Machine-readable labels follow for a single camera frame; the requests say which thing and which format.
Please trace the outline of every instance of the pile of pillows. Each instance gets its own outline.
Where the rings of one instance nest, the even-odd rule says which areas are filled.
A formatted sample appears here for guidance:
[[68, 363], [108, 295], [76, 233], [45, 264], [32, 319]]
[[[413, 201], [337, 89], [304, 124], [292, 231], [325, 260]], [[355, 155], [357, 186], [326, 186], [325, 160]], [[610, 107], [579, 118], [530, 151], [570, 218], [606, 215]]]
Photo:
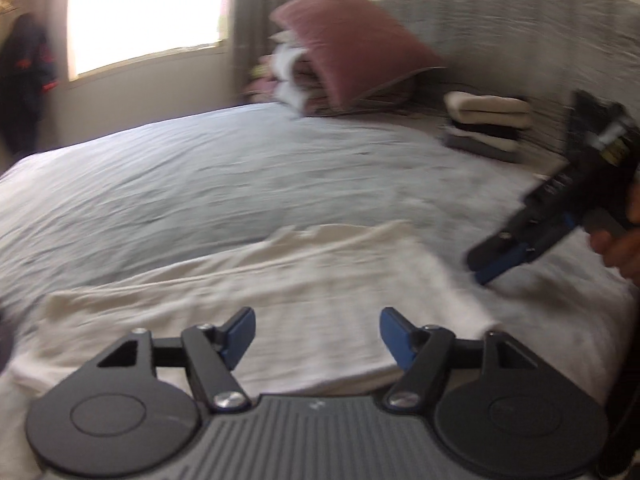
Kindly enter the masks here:
[[271, 19], [283, 31], [254, 68], [249, 101], [281, 101], [305, 116], [393, 108], [440, 57], [370, 0], [292, 0]]

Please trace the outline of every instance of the gray bed sheet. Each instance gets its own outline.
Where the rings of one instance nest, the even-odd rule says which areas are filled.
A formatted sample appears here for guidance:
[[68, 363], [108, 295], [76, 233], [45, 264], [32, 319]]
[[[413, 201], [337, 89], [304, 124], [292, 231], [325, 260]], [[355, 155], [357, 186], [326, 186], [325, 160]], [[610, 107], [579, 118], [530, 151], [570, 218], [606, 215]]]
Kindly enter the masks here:
[[[54, 290], [121, 280], [285, 225], [406, 219], [456, 286], [551, 363], [569, 355], [562, 371], [602, 400], [631, 336], [628, 286], [578, 232], [490, 288], [476, 285], [465, 251], [536, 180], [444, 148], [439, 121], [300, 118], [252, 105], [27, 158], [0, 179], [2, 307], [24, 332]], [[585, 363], [585, 354], [602, 362]]]

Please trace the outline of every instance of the hanging dark clothing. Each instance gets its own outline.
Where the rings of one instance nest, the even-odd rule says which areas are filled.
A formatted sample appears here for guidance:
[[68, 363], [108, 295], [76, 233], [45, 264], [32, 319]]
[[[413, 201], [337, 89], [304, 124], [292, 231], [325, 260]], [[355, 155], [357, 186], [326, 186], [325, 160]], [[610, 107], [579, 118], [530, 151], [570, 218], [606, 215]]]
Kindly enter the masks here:
[[35, 152], [44, 94], [56, 84], [44, 28], [19, 16], [0, 49], [0, 135], [14, 156]]

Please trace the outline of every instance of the window sill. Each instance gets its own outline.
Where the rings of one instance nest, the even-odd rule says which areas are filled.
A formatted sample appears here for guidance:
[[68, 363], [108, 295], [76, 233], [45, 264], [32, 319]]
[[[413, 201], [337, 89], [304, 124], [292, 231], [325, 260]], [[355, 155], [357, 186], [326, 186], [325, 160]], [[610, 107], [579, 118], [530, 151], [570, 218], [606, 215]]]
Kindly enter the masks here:
[[162, 52], [154, 52], [152, 54], [146, 54], [145, 56], [133, 57], [132, 59], [125, 59], [117, 63], [101, 66], [95, 70], [81, 73], [75, 78], [69, 78], [68, 88], [75, 88], [85, 83], [95, 81], [97, 79], [114, 75], [125, 70], [130, 70], [143, 65], [155, 64], [166, 60], [166, 58], [187, 58], [193, 56], [211, 56], [212, 54], [226, 54], [227, 41], [219, 41], [218, 43], [205, 44], [198, 46], [188, 46], [181, 48], [172, 48], [171, 50], [164, 50]]

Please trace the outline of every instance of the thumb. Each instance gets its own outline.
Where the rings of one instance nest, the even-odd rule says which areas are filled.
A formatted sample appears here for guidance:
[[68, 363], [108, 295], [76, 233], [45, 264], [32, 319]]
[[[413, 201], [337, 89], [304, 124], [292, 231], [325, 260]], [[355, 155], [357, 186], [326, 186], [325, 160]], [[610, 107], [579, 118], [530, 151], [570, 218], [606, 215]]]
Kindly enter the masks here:
[[637, 182], [629, 190], [626, 216], [634, 224], [640, 224], [640, 184]]

